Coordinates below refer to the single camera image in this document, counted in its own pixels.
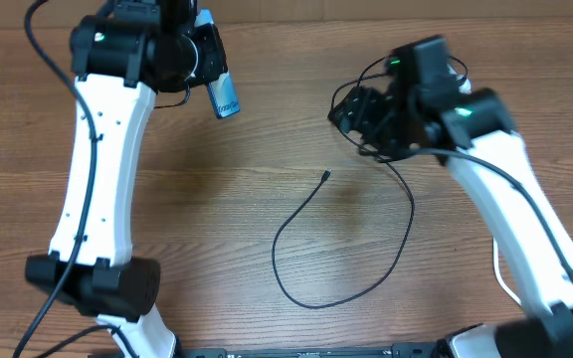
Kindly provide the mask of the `Samsung Galaxy smartphone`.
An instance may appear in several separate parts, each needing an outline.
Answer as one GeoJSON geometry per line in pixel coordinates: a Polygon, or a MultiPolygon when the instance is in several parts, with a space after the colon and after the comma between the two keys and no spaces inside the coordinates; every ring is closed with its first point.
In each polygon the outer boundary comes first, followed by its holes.
{"type": "Polygon", "coordinates": [[[216,116],[224,119],[237,114],[241,108],[230,73],[223,73],[207,84],[207,91],[216,116]]]}

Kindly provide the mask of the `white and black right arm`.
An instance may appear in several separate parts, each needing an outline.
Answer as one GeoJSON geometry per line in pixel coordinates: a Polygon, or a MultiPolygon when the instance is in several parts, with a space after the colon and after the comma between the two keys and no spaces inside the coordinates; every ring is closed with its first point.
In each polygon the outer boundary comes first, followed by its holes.
{"type": "Polygon", "coordinates": [[[498,94],[457,73],[441,36],[382,59],[385,90],[362,82],[334,98],[328,118],[357,132],[359,153],[382,163],[434,156],[476,205],[516,285],[521,320],[478,324],[441,339],[438,357],[573,357],[573,241],[547,200],[498,94]]]}

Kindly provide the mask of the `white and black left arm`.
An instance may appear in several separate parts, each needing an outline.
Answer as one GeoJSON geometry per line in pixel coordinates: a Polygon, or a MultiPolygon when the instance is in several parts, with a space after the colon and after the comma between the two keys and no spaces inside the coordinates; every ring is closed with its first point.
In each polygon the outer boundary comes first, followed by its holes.
{"type": "Polygon", "coordinates": [[[108,331],[122,357],[179,357],[179,338],[155,301],[161,267],[132,253],[131,203],[147,121],[162,92],[205,87],[217,117],[240,109],[208,9],[193,1],[110,1],[70,37],[62,81],[76,100],[66,198],[26,281],[108,331]]]}

